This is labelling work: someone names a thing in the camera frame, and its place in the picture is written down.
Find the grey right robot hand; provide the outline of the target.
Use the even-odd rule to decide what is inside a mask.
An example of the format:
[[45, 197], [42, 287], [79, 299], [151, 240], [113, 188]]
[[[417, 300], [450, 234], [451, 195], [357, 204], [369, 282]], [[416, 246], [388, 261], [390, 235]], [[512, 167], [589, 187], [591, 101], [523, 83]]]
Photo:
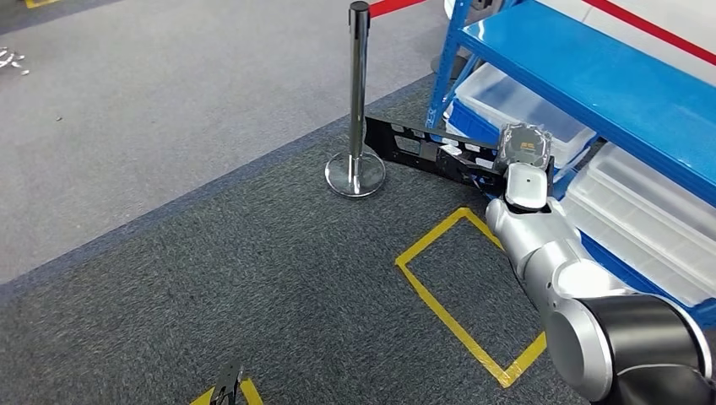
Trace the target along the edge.
[[552, 134], [542, 126], [524, 122], [504, 125], [492, 168], [504, 172], [510, 164], [525, 163], [546, 170], [551, 159]]

